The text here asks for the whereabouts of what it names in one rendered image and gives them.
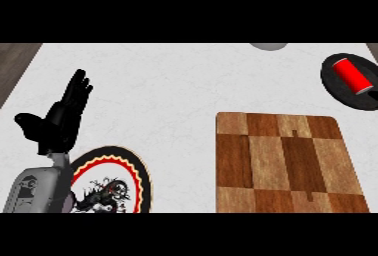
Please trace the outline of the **red can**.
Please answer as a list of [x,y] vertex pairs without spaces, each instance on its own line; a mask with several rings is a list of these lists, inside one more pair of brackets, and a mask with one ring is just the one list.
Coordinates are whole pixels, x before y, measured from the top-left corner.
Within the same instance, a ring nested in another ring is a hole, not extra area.
[[373,88],[372,82],[347,58],[340,59],[332,64],[332,70],[356,95],[360,95]]

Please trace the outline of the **round black patterned plate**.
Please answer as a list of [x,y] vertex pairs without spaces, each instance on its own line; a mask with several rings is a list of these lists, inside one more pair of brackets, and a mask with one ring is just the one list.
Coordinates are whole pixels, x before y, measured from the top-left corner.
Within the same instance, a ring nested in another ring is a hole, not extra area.
[[71,163],[66,213],[148,213],[152,182],[146,165],[124,147],[103,146]]

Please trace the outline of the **black pan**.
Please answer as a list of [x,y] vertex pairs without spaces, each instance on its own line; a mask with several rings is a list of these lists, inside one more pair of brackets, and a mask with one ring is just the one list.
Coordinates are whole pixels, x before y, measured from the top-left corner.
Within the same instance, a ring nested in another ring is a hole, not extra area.
[[[373,85],[373,88],[360,95],[351,92],[332,70],[332,64],[342,58],[351,61]],[[320,80],[326,91],[345,106],[365,111],[378,110],[378,65],[368,59],[347,53],[331,55],[322,63]]]

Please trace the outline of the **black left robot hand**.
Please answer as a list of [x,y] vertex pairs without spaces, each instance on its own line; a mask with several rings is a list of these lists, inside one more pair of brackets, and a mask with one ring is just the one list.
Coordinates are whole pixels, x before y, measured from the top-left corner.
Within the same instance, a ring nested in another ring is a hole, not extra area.
[[40,118],[31,113],[19,113],[15,116],[25,138],[38,143],[38,155],[71,151],[91,90],[86,71],[78,69],[66,85],[62,99],[53,103],[46,117]]

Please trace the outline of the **grey round object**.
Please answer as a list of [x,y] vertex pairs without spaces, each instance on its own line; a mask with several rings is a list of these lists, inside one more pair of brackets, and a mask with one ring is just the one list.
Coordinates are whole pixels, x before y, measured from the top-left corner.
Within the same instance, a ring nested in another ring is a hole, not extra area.
[[251,45],[264,51],[278,51],[282,48],[285,48],[285,46],[288,45],[288,43],[251,43]]

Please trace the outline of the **checkered wooden cutting board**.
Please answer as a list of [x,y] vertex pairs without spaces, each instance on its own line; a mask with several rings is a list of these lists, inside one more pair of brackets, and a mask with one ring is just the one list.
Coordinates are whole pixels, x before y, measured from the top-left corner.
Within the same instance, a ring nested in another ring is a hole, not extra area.
[[220,112],[215,198],[220,213],[366,213],[337,120]]

